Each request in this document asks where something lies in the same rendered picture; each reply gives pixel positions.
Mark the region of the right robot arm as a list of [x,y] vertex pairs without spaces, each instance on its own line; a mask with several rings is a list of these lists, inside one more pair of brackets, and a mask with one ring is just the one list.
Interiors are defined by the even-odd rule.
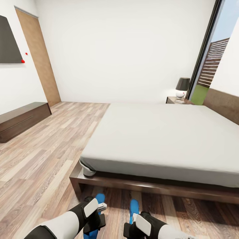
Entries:
[[151,216],[146,210],[133,213],[132,224],[125,222],[123,236],[127,239],[198,239]]

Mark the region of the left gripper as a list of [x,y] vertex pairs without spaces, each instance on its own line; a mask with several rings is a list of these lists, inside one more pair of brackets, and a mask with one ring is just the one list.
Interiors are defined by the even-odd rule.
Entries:
[[106,226],[105,215],[103,213],[101,215],[98,215],[98,219],[97,219],[97,221],[95,221],[94,224],[87,223],[84,226],[84,233],[89,235],[90,232],[95,231],[95,230],[100,229],[105,226]]

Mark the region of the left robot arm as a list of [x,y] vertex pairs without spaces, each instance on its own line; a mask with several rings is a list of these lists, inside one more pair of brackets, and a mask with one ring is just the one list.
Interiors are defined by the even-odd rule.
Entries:
[[98,215],[107,209],[106,203],[98,204],[93,197],[87,197],[66,213],[40,223],[29,231],[23,239],[74,239],[84,228],[84,233],[106,226],[104,213]]

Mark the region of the sandal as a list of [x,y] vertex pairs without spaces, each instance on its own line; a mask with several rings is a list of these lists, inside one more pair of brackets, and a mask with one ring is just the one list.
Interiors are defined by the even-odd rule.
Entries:
[[138,203],[137,199],[131,199],[131,201],[130,201],[130,221],[129,221],[130,224],[132,224],[133,213],[140,214],[139,213],[139,203]]
[[[98,204],[104,203],[105,202],[105,195],[102,194],[102,193],[99,193],[99,194],[97,194],[95,199],[98,201]],[[101,212],[98,212],[98,215],[101,215]],[[89,233],[89,235],[84,233],[83,238],[84,239],[97,239],[98,231],[99,231],[99,229],[97,229],[95,231],[92,231],[92,232]]]

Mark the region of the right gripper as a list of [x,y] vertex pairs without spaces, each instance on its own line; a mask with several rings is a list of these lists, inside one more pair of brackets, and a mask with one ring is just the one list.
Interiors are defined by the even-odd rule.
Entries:
[[127,239],[145,239],[144,236],[141,237],[141,238],[136,238],[136,235],[133,231],[133,226],[134,226],[134,224],[130,224],[128,222],[125,222],[123,236],[127,237]]

